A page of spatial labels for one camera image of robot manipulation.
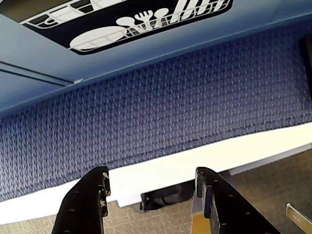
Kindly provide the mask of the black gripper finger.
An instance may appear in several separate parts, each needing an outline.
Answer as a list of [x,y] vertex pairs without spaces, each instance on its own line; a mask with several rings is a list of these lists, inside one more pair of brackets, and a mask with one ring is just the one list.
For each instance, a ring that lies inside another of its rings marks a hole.
[[222,175],[206,167],[195,170],[195,194],[213,234],[278,234],[275,228]]
[[52,229],[53,234],[103,234],[111,195],[109,169],[89,171],[65,195]]

